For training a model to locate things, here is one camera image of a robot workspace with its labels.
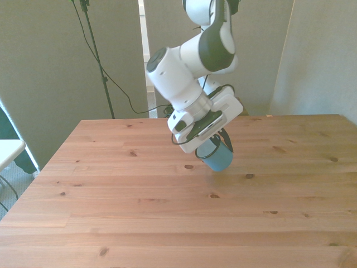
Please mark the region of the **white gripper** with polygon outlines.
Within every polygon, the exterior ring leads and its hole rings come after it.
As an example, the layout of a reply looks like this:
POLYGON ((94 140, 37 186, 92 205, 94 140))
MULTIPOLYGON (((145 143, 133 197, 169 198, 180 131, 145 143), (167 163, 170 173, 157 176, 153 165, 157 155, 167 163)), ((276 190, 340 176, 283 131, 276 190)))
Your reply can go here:
MULTIPOLYGON (((195 121, 188 112, 174 111, 167 123, 172 132, 171 141, 179 145, 185 153, 191 153, 202 145, 210 136, 218 132, 223 122, 222 111, 209 111, 202 119, 195 121)), ((233 146, 226 130, 220 130, 227 148, 233 153, 233 146)), ((221 144, 219 135, 213 135, 210 141, 215 145, 221 144)))

